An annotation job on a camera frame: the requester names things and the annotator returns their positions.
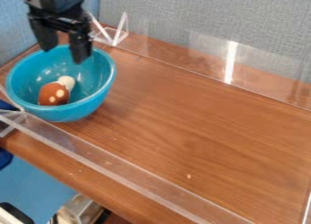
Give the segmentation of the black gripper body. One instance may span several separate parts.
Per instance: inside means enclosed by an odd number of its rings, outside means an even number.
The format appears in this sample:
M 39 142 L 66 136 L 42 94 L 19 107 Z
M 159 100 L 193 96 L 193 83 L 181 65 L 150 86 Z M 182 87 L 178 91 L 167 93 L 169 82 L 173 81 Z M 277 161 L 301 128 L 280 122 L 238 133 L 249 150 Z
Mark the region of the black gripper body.
M 30 7 L 29 20 L 38 19 L 45 26 L 70 33 L 91 30 L 85 0 L 25 0 Z

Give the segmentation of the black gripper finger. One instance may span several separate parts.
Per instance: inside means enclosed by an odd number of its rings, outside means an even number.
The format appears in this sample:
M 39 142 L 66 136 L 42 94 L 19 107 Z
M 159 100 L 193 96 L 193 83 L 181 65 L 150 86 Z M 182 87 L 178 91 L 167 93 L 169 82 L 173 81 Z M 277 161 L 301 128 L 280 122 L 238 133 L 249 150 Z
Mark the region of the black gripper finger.
M 82 64 L 93 52 L 93 39 L 90 36 L 90 30 L 71 31 L 70 36 L 70 49 L 77 64 Z
M 31 19 L 31 28 L 42 49 L 47 52 L 59 44 L 59 36 L 55 29 L 45 26 L 41 20 Z

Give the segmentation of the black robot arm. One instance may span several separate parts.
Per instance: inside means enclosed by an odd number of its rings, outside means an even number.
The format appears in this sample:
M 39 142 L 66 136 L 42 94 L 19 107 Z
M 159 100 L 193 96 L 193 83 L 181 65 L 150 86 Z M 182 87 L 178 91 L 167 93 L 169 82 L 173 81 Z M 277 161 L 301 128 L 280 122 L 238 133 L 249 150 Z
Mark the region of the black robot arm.
M 70 49 L 77 64 L 91 56 L 91 19 L 83 8 L 85 0 L 25 0 L 30 7 L 29 21 L 42 49 L 47 52 L 59 44 L 58 32 L 69 34 Z

